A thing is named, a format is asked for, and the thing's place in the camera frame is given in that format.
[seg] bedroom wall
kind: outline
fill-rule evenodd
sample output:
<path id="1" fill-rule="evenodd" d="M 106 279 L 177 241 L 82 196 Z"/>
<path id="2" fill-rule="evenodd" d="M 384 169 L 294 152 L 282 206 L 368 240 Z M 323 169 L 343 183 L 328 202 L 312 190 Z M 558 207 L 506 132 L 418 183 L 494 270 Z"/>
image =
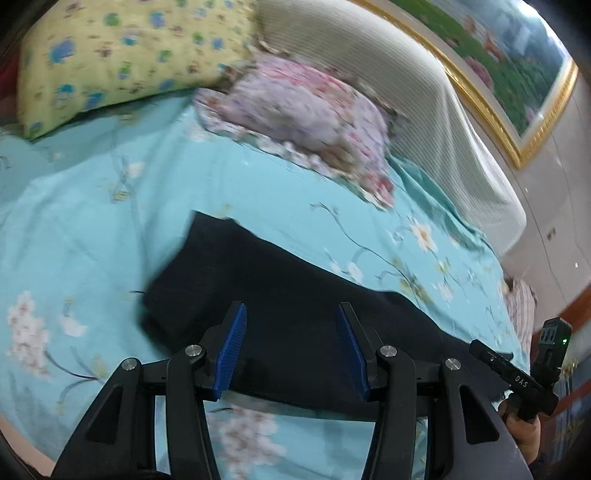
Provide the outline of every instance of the bedroom wall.
<path id="1" fill-rule="evenodd" d="M 591 282 L 591 88 L 579 76 L 552 134 L 522 170 L 513 168 L 468 116 L 527 214 L 523 236 L 501 264 L 535 290 L 539 329 Z"/>

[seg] striped fabric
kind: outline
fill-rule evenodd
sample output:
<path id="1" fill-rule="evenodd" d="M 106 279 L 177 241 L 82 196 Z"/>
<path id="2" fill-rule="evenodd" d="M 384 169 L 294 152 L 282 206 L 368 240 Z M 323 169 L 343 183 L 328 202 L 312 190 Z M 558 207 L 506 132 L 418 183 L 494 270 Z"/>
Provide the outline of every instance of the striped fabric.
<path id="1" fill-rule="evenodd" d="M 523 280 L 514 280 L 513 288 L 505 295 L 511 323 L 524 352 L 529 356 L 534 334 L 535 298 Z"/>
<path id="2" fill-rule="evenodd" d="M 359 75 L 410 119 L 394 153 L 425 169 L 501 257 L 525 212 L 472 128 L 443 66 L 386 20 L 346 0 L 258 0 L 265 40 Z"/>

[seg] pillowcase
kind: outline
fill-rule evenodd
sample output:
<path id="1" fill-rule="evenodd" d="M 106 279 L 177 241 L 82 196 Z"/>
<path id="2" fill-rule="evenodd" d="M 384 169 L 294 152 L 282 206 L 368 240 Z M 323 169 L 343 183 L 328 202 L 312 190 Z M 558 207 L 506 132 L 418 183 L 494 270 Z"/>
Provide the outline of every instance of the pillowcase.
<path id="1" fill-rule="evenodd" d="M 385 109 L 317 68 L 268 53 L 255 60 L 227 94 L 198 90 L 205 128 L 235 140 L 254 136 L 258 148 L 344 177 L 377 205 L 392 206 L 385 158 L 392 122 Z"/>
<path id="2" fill-rule="evenodd" d="M 505 293 L 505 304 L 521 347 L 529 356 L 536 304 L 529 285 L 523 280 L 513 280 L 512 288 Z"/>
<path id="3" fill-rule="evenodd" d="M 21 44 L 18 114 L 39 137 L 77 113 L 213 85 L 249 57 L 243 0 L 59 0 Z"/>

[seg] pink floral pillow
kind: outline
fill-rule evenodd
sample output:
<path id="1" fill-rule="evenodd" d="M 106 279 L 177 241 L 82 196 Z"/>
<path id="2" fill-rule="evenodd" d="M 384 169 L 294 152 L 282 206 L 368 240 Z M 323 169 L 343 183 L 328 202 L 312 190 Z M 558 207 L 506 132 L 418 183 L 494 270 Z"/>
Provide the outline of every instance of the pink floral pillow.
<path id="1" fill-rule="evenodd" d="M 314 67 L 267 53 L 256 56 L 227 94 L 200 89 L 195 97 L 205 128 L 254 135 L 256 146 L 344 177 L 381 206 L 392 206 L 394 188 L 386 154 L 388 114 L 351 85 Z M 275 141 L 269 148 L 269 139 Z"/>

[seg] floral bedsheet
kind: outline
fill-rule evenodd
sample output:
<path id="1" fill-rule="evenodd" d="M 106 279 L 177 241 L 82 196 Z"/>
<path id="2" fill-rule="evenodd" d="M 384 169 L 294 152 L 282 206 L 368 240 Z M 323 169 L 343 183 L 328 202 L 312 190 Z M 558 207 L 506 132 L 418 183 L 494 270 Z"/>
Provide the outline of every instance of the floral bedsheet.
<path id="1" fill-rule="evenodd" d="M 35 143 L 0 137 L 0 412 L 57 459 L 129 356 L 164 358 L 141 329 L 141 293 L 182 245 L 191 211 L 365 287 L 396 290 L 443 330 L 527 368 L 482 234 L 414 164 L 391 159 L 394 207 L 206 132 L 190 92 L 94 113 Z M 226 394 L 208 403 L 225 479 L 358 479 L 373 424 Z M 163 401 L 158 464 L 167 469 Z M 424 468 L 417 423 L 415 476 Z"/>

